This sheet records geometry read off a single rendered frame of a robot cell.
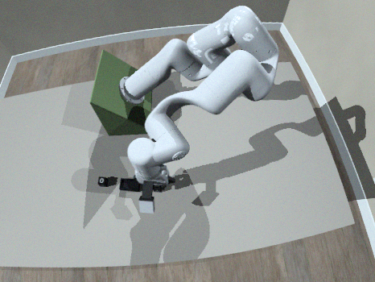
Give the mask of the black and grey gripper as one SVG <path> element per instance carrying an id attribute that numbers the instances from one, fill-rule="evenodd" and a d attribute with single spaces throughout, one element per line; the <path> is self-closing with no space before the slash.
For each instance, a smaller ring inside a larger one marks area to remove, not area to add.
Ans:
<path id="1" fill-rule="evenodd" d="M 163 170 L 157 178 L 148 181 L 154 181 L 154 185 L 161 185 L 162 190 L 164 190 L 164 188 L 167 187 L 167 185 L 169 185 L 170 183 L 175 183 L 175 178 L 169 175 L 170 173 L 167 168 L 167 170 Z M 139 177 L 136 171 L 134 175 L 134 180 L 137 180 L 140 184 L 143 184 L 143 181 L 145 181 Z"/>

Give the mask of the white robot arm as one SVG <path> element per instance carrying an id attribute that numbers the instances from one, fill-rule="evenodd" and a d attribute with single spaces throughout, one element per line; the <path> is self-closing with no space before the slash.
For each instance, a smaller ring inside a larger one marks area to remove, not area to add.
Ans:
<path id="1" fill-rule="evenodd" d="M 242 50 L 231 53 L 228 47 L 235 43 Z M 145 180 L 139 198 L 140 213 L 155 211 L 154 181 L 148 180 L 167 170 L 163 164 L 181 160 L 190 150 L 188 141 L 171 119 L 174 112 L 194 105 L 211 114 L 220 114 L 241 93 L 251 101 L 262 100 L 273 86 L 278 58 L 278 46 L 260 19 L 247 6 L 237 6 L 192 34 L 187 43 L 172 39 L 131 77 L 120 80 L 121 95 L 137 105 L 169 78 L 172 69 L 189 81 L 207 77 L 196 89 L 162 100 L 145 122 L 152 141 L 138 138 L 128 147 L 130 162 Z"/>

